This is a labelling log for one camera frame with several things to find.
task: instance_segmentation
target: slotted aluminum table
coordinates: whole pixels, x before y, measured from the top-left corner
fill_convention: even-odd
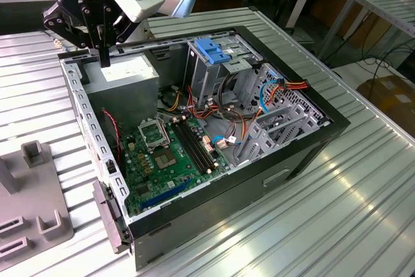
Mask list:
[[[260,12],[150,20],[161,38],[247,26],[351,125],[275,192],[139,272],[142,276],[410,276],[415,269],[414,140]],[[0,154],[48,142],[75,236],[1,276],[135,276],[115,255],[92,197],[95,173],[50,37],[0,37]]]
[[[331,41],[355,3],[362,5],[364,9],[350,27],[345,38],[353,34],[368,12],[373,12],[397,29],[402,30],[411,37],[415,37],[415,0],[348,0],[324,38],[321,50],[318,53],[319,59],[324,56]]]

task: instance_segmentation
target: blue cable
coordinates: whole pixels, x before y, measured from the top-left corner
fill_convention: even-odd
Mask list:
[[[265,107],[265,103],[264,103],[264,96],[263,96],[264,87],[265,87],[267,84],[276,84],[276,83],[277,83],[277,81],[276,81],[276,80],[270,80],[270,81],[268,81],[268,82],[264,83],[264,84],[262,85],[261,89],[259,90],[259,103],[260,103],[261,107],[264,109],[264,112],[266,112],[266,113],[268,113],[268,110],[267,110],[267,108]]]
[[[215,136],[215,137],[212,139],[212,144],[215,144],[215,142],[216,142],[218,139],[224,139],[224,137],[223,137],[223,136]],[[239,145],[239,144],[241,144],[241,142],[235,142],[234,144],[235,144],[235,145]]]
[[[212,144],[215,144],[215,142],[218,140],[218,139],[223,139],[224,137],[223,136],[215,136],[213,139],[212,139]]]

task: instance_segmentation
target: motherboard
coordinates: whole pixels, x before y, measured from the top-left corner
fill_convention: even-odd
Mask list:
[[[230,170],[194,117],[142,123],[121,143],[130,190],[126,207],[132,215]]]

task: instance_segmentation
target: blue drive bay latch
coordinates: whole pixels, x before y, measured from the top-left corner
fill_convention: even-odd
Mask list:
[[[210,64],[219,64],[231,60],[231,57],[220,49],[212,39],[202,38],[195,40],[196,47],[199,51],[206,56]]]

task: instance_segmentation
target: gray holder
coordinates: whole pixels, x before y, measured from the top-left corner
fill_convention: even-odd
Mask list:
[[[0,157],[0,271],[73,236],[48,144]]]

